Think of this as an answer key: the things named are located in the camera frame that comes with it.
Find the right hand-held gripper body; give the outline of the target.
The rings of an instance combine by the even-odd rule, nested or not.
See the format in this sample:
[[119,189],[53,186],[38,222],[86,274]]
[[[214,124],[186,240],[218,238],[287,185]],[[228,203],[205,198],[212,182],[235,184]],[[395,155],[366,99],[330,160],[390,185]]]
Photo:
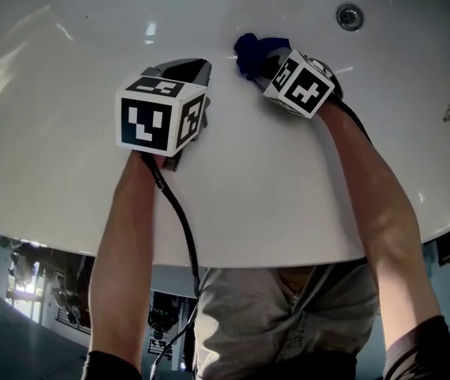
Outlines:
[[323,103],[341,100],[343,91],[335,74],[324,62],[292,49],[265,87],[263,96],[292,114],[311,118]]

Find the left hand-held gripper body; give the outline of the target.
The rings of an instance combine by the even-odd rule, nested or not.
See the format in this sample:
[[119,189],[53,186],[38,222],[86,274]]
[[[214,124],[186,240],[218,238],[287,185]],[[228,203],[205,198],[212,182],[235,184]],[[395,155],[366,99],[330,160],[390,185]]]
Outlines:
[[163,167],[176,171],[183,149],[207,127],[208,83],[208,76],[128,76],[115,94],[116,144],[163,156]]

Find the blue cloth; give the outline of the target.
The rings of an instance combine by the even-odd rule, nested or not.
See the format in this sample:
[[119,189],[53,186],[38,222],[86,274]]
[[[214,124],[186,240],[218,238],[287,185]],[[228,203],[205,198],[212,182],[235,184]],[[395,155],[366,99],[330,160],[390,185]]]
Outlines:
[[289,39],[267,37],[258,39],[253,33],[246,33],[238,38],[234,45],[237,54],[239,72],[249,81],[258,78],[272,80],[284,60],[269,60],[268,54],[277,48],[290,48]]

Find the white bathtub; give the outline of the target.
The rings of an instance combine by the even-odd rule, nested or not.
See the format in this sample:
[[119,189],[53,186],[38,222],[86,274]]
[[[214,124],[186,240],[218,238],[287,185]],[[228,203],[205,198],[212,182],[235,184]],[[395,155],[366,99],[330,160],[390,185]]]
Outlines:
[[[336,20],[345,2],[364,25]],[[0,0],[0,234],[97,251],[128,151],[120,83],[179,58],[212,64],[208,126],[166,180],[206,267],[363,256],[332,140],[238,73],[244,33],[289,39],[336,74],[394,171],[421,239],[450,231],[450,0]]]

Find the person's right forearm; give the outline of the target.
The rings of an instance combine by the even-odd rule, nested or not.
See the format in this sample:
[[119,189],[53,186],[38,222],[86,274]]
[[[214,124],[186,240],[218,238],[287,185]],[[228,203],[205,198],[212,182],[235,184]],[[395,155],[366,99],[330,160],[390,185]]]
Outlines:
[[357,230],[379,293],[386,347],[440,315],[427,276],[414,209],[398,179],[360,128],[337,105],[318,116],[336,146]]

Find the person's left forearm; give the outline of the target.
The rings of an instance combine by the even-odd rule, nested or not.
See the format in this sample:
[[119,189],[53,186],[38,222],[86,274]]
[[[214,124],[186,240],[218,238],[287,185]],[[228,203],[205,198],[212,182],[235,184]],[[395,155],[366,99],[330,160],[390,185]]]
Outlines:
[[116,186],[90,280],[90,349],[82,380],[142,380],[153,263],[155,182],[137,152]]

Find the chrome bathtub drain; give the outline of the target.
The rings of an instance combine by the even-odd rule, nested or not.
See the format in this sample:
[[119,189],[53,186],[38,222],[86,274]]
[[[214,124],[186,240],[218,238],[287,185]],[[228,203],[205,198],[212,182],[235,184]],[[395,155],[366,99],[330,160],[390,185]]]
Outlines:
[[345,31],[356,32],[364,25],[364,13],[359,6],[351,2],[345,2],[337,8],[336,20]]

